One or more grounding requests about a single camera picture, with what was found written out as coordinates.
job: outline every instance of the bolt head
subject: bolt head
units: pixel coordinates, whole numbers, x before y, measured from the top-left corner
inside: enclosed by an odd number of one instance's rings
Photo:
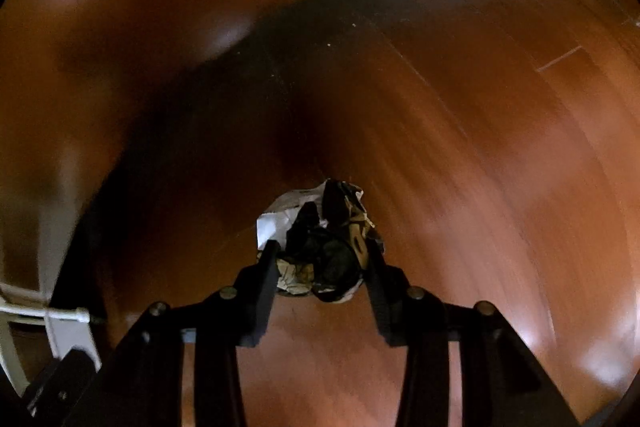
[[[233,286],[225,286],[220,290],[220,298],[225,301],[230,301],[231,299],[235,299],[238,295],[238,290],[236,290]]]
[[[495,306],[489,301],[480,301],[476,303],[476,310],[485,317],[491,317],[495,313]]]
[[[159,317],[160,315],[164,315],[166,313],[169,306],[164,302],[154,302],[149,306],[149,313],[154,317]]]
[[[415,299],[417,301],[422,299],[425,293],[424,289],[420,288],[420,286],[409,286],[409,288],[406,289],[407,296],[410,299]]]

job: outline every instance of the white paper piece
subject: white paper piece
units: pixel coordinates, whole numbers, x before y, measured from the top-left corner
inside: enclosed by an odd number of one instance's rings
[[[322,217],[325,184],[326,181],[309,190],[292,190],[273,201],[255,223],[258,250],[263,250],[270,239],[275,239],[284,250],[287,246],[287,230],[291,228],[305,203],[313,201],[318,208],[318,216]],[[326,220],[321,219],[320,226],[326,228]]]

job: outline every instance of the white tube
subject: white tube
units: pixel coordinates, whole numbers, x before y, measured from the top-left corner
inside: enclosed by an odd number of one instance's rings
[[[76,310],[59,310],[56,308],[30,308],[18,304],[0,303],[0,312],[23,315],[26,317],[51,317],[63,321],[77,321],[88,323],[91,321],[89,310],[78,308]]]

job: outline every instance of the crumpled object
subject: crumpled object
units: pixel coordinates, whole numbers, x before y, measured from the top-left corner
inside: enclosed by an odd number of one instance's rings
[[[362,194],[356,185],[327,179],[311,190],[283,194],[258,218],[258,250],[270,239],[282,248],[278,293],[313,294],[333,303],[353,297],[369,260],[366,240],[383,249]]]

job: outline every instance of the brown wooden floor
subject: brown wooden floor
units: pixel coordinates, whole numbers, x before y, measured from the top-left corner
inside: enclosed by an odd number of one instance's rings
[[[495,302],[585,419],[640,366],[639,35],[612,0],[305,0],[263,21],[123,159],[113,340],[156,299],[232,282],[258,214],[333,176],[364,188],[390,263]],[[392,425],[403,356],[364,290],[278,298],[239,353],[249,424]]]

